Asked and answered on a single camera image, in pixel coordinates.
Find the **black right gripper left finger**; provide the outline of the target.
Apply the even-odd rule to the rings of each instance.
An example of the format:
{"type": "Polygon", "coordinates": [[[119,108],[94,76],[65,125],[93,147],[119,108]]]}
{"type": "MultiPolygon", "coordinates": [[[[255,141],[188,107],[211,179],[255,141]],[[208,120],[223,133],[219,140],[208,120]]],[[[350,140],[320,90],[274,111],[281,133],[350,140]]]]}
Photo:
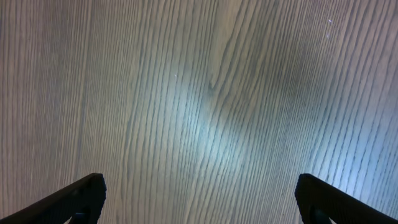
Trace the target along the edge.
{"type": "Polygon", "coordinates": [[[104,177],[92,173],[2,218],[1,223],[97,223],[105,200],[104,177]]]}

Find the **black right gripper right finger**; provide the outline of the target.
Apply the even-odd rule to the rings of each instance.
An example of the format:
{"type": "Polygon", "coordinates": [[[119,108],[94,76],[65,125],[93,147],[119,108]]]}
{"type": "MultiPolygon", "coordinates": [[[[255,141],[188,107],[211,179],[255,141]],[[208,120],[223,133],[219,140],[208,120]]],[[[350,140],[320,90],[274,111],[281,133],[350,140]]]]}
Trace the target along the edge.
{"type": "Polygon", "coordinates": [[[388,223],[391,218],[311,174],[300,174],[295,199],[304,224],[388,223]]]}

